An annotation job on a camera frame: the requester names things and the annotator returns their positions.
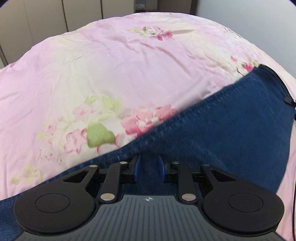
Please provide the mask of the dark blue denim pants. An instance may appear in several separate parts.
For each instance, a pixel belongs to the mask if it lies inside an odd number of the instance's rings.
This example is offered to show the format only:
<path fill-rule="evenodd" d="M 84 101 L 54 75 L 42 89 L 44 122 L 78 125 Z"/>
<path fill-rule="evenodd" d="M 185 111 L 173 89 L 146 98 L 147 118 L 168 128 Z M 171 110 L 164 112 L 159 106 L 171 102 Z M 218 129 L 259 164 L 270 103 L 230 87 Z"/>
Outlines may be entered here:
<path fill-rule="evenodd" d="M 38 185 L 92 164 L 107 169 L 139 157 L 135 183 L 123 184 L 121 199 L 101 205 L 81 227 L 60 235 L 35 235 L 22 231 L 14 215 L 20 231 L 14 240 L 283 240 L 278 227 L 276 236 L 160 235 L 158 198 L 175 194 L 176 185 L 163 181 L 159 160 L 179 161 L 191 169 L 209 164 L 278 196 L 294 124 L 295 100 L 284 82 L 269 67 L 255 67 L 124 147 Z"/>

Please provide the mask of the pink floral bed sheet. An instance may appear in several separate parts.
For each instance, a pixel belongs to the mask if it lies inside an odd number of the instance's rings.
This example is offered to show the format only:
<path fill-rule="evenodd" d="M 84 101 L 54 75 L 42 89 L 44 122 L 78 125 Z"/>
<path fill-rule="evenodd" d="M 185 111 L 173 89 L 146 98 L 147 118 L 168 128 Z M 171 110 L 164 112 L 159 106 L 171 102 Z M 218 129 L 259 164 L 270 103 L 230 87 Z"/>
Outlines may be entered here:
<path fill-rule="evenodd" d="M 124 147 L 264 64 L 295 78 L 212 20 L 142 13 L 50 37 L 1 70 L 1 240 L 19 235 L 16 196 Z"/>

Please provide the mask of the beige wardrobe cabinet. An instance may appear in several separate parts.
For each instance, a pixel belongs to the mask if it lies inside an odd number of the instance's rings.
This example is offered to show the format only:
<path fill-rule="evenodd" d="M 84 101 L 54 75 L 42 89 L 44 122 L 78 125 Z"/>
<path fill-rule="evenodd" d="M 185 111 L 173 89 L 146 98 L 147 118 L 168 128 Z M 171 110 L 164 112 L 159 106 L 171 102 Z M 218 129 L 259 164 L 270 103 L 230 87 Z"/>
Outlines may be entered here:
<path fill-rule="evenodd" d="M 195 15 L 198 1 L 1 1 L 1 67 L 44 39 L 136 12 Z"/>

